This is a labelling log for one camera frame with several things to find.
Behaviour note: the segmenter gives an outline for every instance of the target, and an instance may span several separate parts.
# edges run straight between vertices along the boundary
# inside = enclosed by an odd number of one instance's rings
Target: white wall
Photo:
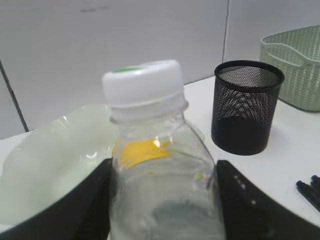
[[[16,107],[0,74],[0,139],[24,132]]]
[[[0,58],[30,129],[103,103],[112,69],[177,59],[186,83],[222,61],[227,0],[3,0]]]
[[[264,36],[320,25],[319,0],[230,0],[224,61],[258,60]]]

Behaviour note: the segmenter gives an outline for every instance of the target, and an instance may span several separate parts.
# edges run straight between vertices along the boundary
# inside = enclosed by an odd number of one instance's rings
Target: wall seam
[[[227,34],[229,28],[229,11],[230,11],[230,1],[227,0],[226,6],[226,17],[225,17],[225,27],[224,27],[224,39],[223,39],[223,50],[222,50],[222,62],[225,62],[225,51],[226,51],[226,44],[227,44]]]
[[[8,91],[9,91],[9,94],[10,94],[10,96],[11,96],[11,99],[12,99],[12,101],[13,101],[13,104],[14,104],[14,106],[15,106],[15,109],[16,109],[16,111],[17,111],[17,113],[18,113],[18,116],[19,116],[20,121],[21,121],[21,123],[22,123],[22,126],[23,126],[23,128],[24,128],[24,131],[25,131],[25,132],[29,132],[27,123],[26,123],[25,118],[24,118],[24,116],[23,116],[23,114],[22,114],[21,108],[20,108],[20,106],[19,106],[19,104],[18,104],[18,101],[17,101],[16,95],[15,95],[15,93],[14,93],[14,90],[12,89],[12,87],[11,87],[11,85],[10,85],[8,76],[7,76],[7,74],[6,74],[4,65],[3,65],[2,62],[1,62],[1,59],[0,59],[0,72],[1,72],[1,75],[2,75],[2,77],[3,77],[3,79],[4,79],[4,83],[5,83]]]

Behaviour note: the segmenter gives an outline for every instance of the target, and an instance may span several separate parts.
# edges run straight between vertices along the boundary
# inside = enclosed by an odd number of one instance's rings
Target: mesh cup
[[[267,63],[248,60],[222,63],[214,73],[212,140],[232,154],[262,152],[284,74]]]

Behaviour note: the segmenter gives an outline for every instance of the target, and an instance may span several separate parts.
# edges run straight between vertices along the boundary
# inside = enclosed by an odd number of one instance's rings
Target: yellow label
[[[117,151],[119,140],[115,142],[112,155]],[[169,142],[160,143],[159,140],[134,141],[124,146],[119,154],[119,162],[124,169],[154,159],[167,158],[170,156],[166,146]]]

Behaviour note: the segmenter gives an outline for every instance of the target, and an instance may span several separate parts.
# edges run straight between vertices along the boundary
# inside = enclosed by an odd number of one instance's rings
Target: green dot on cap
[[[136,70],[142,70],[142,69],[145,69],[145,67],[142,67],[142,66],[125,67],[125,68],[114,70],[112,73],[119,74],[119,73],[131,72]]]

